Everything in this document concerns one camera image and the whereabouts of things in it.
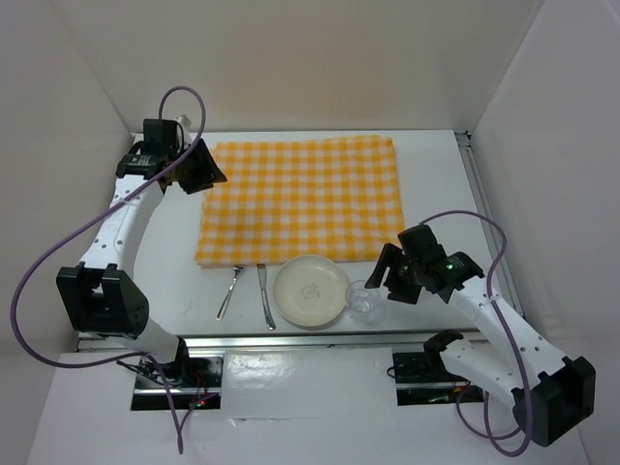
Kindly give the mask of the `clear plastic cup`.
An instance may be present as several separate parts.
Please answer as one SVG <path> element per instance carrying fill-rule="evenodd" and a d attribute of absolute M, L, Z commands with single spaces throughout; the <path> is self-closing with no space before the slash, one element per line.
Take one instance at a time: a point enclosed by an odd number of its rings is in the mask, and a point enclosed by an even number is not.
<path fill-rule="evenodd" d="M 363 280 L 354 281 L 345 293 L 346 312 L 349 317 L 361 324 L 371 324 L 378 316 L 380 293 L 375 288 L 366 288 Z"/>

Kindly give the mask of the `cream round plate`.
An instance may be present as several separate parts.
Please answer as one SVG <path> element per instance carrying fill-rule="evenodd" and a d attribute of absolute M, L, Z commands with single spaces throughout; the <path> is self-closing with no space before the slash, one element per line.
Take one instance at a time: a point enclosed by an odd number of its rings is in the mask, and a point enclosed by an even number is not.
<path fill-rule="evenodd" d="M 289 260 L 277 271 L 272 293 L 280 315 L 293 325 L 330 325 L 346 306 L 346 273 L 333 261 L 317 255 Z"/>

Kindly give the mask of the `yellow white checkered cloth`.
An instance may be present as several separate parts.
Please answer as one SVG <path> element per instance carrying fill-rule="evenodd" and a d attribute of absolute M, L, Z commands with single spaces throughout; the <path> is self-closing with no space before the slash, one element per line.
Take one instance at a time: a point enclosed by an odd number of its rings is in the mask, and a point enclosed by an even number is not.
<path fill-rule="evenodd" d="M 215 158 L 228 180 L 203 198 L 200 266 L 374 261 L 404 229 L 390 138 L 227 141 Z"/>

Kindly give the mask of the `silver fork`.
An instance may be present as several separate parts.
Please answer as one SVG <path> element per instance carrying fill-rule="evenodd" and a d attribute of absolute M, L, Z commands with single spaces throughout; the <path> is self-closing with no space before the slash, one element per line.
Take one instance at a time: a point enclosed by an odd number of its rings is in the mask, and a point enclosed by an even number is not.
<path fill-rule="evenodd" d="M 232 270 L 233 270 L 233 278 L 232 278 L 232 282 L 229 286 L 229 289 L 227 291 L 227 294 L 218 310 L 218 313 L 216 315 L 216 320 L 217 321 L 222 321 L 226 315 L 226 312 L 228 310 L 228 307 L 230 305 L 232 296 L 233 296 L 233 291 L 234 288 L 236 286 L 236 283 L 238 281 L 239 276 L 241 275 L 241 273 L 244 271 L 245 266 L 242 264 L 236 264 Z"/>

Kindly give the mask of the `silver table knife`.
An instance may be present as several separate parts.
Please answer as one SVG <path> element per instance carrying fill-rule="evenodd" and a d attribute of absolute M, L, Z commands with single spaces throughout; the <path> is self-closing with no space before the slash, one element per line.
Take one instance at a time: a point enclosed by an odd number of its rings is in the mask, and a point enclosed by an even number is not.
<path fill-rule="evenodd" d="M 276 329 L 276 324 L 275 324 L 274 319 L 272 317 L 270 306 L 269 306 L 269 302 L 268 302 L 268 294 L 267 294 L 267 269 L 266 269 L 266 266 L 265 266 L 264 263 L 258 263 L 257 264 L 257 272 L 258 272 L 259 283 L 260 283 L 261 298 L 262 298 L 262 304 L 263 304 L 263 315 L 264 315 L 264 319 L 265 319 L 265 324 L 266 324 L 266 327 L 269 330 L 275 330 Z"/>

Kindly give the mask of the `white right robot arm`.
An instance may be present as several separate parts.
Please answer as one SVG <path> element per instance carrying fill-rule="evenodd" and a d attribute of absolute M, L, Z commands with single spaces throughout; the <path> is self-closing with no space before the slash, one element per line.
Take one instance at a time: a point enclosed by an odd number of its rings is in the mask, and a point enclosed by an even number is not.
<path fill-rule="evenodd" d="M 488 286 L 482 268 L 467 254 L 451 255 L 427 225 L 401 232 L 387 243 L 366 281 L 386 286 L 388 299 L 415 304 L 422 292 L 439 297 L 486 338 L 481 350 L 453 329 L 424 343 L 427 376 L 464 378 L 511 409 L 518 427 L 548 447 L 594 412 L 596 370 L 585 357 L 571 358 L 530 326 Z"/>

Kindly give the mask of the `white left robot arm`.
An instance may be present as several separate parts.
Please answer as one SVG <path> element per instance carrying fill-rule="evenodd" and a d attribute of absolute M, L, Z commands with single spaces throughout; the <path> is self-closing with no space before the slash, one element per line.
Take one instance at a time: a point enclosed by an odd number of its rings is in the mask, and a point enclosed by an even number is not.
<path fill-rule="evenodd" d="M 143 139 L 117 165 L 113 213 L 78 264 L 61 267 L 56 276 L 75 330 L 151 355 L 158 361 L 158 377 L 171 387 L 190 378 L 187 345 L 150 318 L 134 268 L 146 227 L 169 186 L 176 183 L 192 195 L 227 179 L 205 142 L 193 140 L 189 129 L 184 115 L 144 120 Z"/>

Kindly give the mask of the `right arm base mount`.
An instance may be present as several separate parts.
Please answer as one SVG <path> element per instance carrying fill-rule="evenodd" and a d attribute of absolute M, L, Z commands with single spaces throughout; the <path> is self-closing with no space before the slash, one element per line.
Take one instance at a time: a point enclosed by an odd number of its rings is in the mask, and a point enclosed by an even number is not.
<path fill-rule="evenodd" d="M 448 405 L 458 398 L 463 403 L 481 403 L 480 388 L 462 377 L 431 366 L 424 352 L 396 352 L 386 374 L 395 382 L 398 406 Z"/>

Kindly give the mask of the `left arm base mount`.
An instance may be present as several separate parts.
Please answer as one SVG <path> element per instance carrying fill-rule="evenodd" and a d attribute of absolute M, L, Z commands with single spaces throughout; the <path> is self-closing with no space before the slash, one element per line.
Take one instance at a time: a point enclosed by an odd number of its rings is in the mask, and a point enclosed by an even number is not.
<path fill-rule="evenodd" d="M 146 359 L 135 363 L 117 361 L 135 375 L 131 410 L 134 412 L 168 411 L 170 409 L 164 381 Z M 189 372 L 180 378 L 168 378 L 170 395 L 177 410 L 219 410 L 224 359 L 221 356 L 194 357 Z"/>

